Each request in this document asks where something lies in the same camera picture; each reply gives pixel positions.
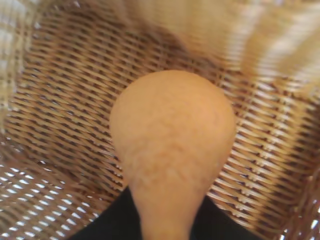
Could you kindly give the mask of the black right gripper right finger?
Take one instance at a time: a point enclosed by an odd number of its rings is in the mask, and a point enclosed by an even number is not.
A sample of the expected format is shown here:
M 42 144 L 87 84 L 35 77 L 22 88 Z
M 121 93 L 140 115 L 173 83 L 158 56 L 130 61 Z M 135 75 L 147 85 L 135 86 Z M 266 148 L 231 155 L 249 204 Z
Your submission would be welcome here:
M 210 197 L 198 209 L 192 229 L 193 240 L 261 240 L 262 238 L 236 223 Z

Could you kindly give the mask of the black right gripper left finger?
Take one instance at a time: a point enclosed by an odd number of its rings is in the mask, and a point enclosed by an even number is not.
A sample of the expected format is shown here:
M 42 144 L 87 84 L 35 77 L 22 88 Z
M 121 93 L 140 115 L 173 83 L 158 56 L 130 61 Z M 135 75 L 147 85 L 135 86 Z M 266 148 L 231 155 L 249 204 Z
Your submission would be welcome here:
M 127 187 L 93 222 L 69 240 L 141 240 L 140 216 Z

